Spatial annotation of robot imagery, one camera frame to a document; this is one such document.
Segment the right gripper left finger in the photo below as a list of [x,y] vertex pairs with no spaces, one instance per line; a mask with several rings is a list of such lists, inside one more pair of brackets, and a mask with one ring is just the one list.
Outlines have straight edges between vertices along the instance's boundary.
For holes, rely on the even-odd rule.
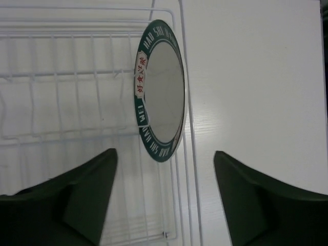
[[114,148],[13,195],[1,195],[1,245],[99,245],[118,166]]

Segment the green rimmed plate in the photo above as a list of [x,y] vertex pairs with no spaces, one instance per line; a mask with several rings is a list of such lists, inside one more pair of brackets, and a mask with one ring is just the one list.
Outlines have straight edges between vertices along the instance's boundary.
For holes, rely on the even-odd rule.
[[134,67],[134,109],[142,143],[156,162],[175,153],[186,121],[187,82],[178,40],[161,19],[146,27]]

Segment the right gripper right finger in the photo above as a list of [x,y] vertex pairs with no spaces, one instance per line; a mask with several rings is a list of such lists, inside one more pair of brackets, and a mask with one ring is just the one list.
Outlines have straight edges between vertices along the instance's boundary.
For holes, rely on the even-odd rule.
[[216,180],[232,245],[327,245],[327,195],[248,167],[223,151]]

